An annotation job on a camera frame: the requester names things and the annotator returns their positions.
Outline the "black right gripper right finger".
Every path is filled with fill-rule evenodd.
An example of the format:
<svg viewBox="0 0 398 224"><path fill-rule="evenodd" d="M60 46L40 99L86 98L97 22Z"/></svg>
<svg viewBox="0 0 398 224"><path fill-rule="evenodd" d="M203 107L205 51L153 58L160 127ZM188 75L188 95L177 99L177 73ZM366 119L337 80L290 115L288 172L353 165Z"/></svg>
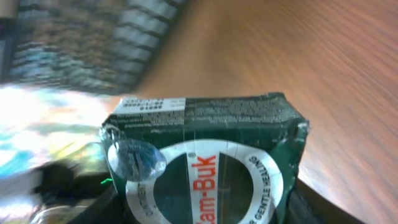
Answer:
<svg viewBox="0 0 398 224"><path fill-rule="evenodd" d="M288 224L364 224L322 197L300 179L290 194Z"/></svg>

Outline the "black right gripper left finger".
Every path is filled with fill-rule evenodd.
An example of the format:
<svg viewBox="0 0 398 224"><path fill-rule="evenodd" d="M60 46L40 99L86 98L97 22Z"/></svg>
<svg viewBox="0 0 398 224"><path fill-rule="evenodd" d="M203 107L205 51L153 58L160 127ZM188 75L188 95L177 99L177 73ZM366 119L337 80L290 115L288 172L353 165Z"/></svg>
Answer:
<svg viewBox="0 0 398 224"><path fill-rule="evenodd" d="M95 201L68 221L68 224L128 224L131 222L114 184L74 187L71 189L71 196L75 199L95 199Z"/></svg>

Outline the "round green label package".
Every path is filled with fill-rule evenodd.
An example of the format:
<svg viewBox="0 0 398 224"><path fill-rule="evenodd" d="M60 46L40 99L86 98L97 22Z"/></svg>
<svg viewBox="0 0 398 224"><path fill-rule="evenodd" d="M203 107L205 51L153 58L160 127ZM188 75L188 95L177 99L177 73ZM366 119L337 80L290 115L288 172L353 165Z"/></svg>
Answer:
<svg viewBox="0 0 398 224"><path fill-rule="evenodd" d="M283 223L308 121L281 93L124 98L100 136L129 223Z"/></svg>

